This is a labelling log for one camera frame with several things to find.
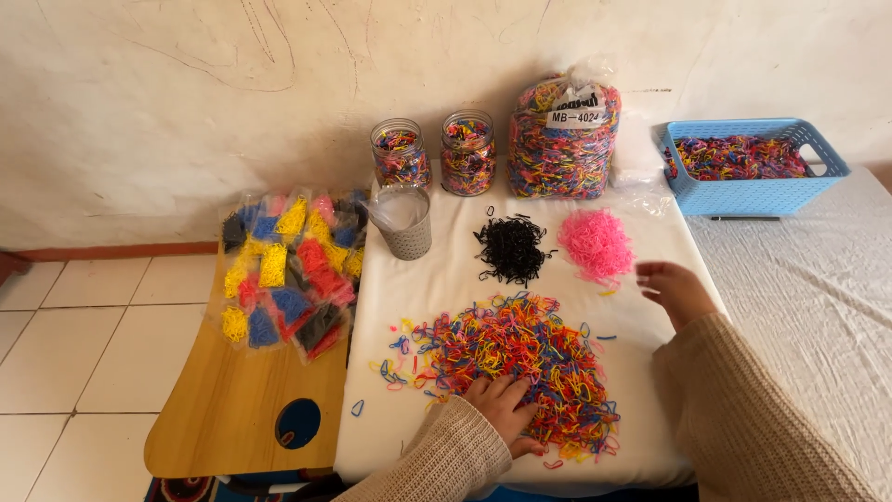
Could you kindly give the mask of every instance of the wooden table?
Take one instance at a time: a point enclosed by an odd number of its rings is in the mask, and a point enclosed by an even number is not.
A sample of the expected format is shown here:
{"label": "wooden table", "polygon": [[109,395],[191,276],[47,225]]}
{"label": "wooden table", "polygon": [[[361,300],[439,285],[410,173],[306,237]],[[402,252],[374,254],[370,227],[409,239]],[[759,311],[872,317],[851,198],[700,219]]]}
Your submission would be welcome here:
{"label": "wooden table", "polygon": [[[221,310],[225,272],[218,251],[209,316]],[[145,467],[159,478],[331,467],[347,347],[342,340],[303,366],[291,345],[267,351],[233,348],[206,317],[145,440]],[[321,423],[305,447],[286,449],[277,441],[276,420],[285,405],[300,397],[316,402]]]}

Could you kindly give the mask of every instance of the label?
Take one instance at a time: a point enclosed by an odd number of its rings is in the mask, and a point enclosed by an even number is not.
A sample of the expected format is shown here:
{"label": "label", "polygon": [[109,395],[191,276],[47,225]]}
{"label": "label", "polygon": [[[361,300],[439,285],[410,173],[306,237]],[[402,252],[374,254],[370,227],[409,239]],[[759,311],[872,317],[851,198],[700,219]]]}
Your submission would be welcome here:
{"label": "label", "polygon": [[549,129],[594,129],[607,121],[604,95],[601,88],[585,86],[574,91],[567,88],[563,96],[555,100],[548,112],[545,127]]}

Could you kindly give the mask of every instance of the hand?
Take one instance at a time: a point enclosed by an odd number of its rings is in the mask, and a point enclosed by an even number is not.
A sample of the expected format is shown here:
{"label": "hand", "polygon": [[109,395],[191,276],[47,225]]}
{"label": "hand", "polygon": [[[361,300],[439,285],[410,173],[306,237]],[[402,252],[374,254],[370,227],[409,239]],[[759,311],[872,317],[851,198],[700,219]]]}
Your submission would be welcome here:
{"label": "hand", "polygon": [[535,403],[514,409],[529,389],[530,379],[522,378],[514,381],[514,376],[504,375],[495,381],[478,378],[471,383],[471,387],[463,396],[499,433],[508,445],[511,458],[545,451],[545,447],[535,439],[517,437],[533,421],[539,410],[539,406]]}
{"label": "hand", "polygon": [[681,265],[642,262],[635,264],[635,272],[641,294],[663,306],[676,333],[688,322],[719,311],[697,275]]}

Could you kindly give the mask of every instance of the glass jar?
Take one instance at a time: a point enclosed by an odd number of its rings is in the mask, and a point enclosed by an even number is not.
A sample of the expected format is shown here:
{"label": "glass jar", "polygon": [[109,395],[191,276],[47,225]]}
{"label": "glass jar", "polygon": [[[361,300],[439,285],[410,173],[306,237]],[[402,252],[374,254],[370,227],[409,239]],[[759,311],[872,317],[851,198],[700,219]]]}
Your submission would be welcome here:
{"label": "glass jar", "polygon": [[431,186],[431,162],[421,128],[409,119],[390,119],[372,129],[369,138],[378,184]]}
{"label": "glass jar", "polygon": [[488,114],[480,110],[458,110],[446,117],[440,169],[443,186],[459,196],[477,196],[492,186],[496,140]]}

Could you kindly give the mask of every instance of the gray metal cup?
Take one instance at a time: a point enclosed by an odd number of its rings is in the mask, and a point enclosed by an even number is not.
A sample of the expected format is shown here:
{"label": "gray metal cup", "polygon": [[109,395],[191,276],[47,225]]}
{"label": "gray metal cup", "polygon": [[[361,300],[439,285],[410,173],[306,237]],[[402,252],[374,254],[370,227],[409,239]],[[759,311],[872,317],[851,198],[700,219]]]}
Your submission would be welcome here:
{"label": "gray metal cup", "polygon": [[406,261],[417,260],[431,248],[431,198],[423,188],[415,185],[388,185],[378,191],[377,197],[392,190],[411,190],[421,196],[425,202],[425,215],[421,221],[405,230],[390,230],[371,212],[368,213],[368,219],[381,231],[384,242],[394,256]]}

